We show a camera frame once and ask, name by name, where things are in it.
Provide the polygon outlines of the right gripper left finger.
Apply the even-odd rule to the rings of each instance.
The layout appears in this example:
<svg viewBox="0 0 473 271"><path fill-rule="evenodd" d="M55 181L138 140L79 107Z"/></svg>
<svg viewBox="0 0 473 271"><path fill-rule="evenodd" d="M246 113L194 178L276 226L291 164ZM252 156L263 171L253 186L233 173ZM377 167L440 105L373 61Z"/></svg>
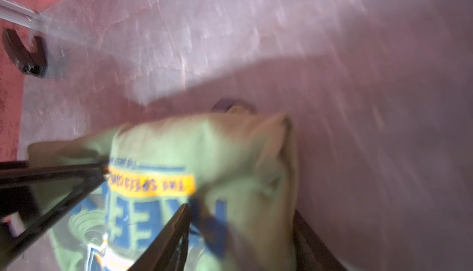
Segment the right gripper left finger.
<svg viewBox="0 0 473 271"><path fill-rule="evenodd" d="M183 271L189 231L190 210L183 204L129 271Z"/></svg>

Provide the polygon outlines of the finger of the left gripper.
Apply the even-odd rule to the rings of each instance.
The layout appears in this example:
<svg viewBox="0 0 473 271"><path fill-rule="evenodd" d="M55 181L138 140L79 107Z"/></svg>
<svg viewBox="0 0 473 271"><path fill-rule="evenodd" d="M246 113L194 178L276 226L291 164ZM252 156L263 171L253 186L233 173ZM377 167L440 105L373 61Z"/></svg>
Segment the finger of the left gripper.
<svg viewBox="0 0 473 271"><path fill-rule="evenodd" d="M1 162L1 189L69 178L104 181L106 175L106 167L100 163L34 168L28 161L6 161Z"/></svg>
<svg viewBox="0 0 473 271"><path fill-rule="evenodd" d="M52 176L1 177L1 267L8 267L47 230L95 191L104 178L73 177L73 185L57 194L57 202L46 209L31 193L31 186L62 182Z"/></svg>

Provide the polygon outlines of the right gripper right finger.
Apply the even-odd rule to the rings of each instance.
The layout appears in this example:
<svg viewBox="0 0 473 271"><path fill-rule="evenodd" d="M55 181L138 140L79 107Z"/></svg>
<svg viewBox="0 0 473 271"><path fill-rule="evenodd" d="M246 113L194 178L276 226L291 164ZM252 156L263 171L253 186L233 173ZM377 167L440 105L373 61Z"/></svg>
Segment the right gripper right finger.
<svg viewBox="0 0 473 271"><path fill-rule="evenodd" d="M293 224L297 271L347 271L299 211L294 214Z"/></svg>

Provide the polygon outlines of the olive green tank top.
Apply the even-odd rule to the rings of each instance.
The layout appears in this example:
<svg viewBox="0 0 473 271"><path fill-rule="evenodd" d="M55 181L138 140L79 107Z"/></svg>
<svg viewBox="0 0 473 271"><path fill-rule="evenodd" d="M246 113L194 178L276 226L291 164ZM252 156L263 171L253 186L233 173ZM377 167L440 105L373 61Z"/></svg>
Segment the olive green tank top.
<svg viewBox="0 0 473 271"><path fill-rule="evenodd" d="M287 114L236 103L28 146L33 167L107 163L49 231L63 271L126 271L183 205L188 271L293 271L298 158Z"/></svg>

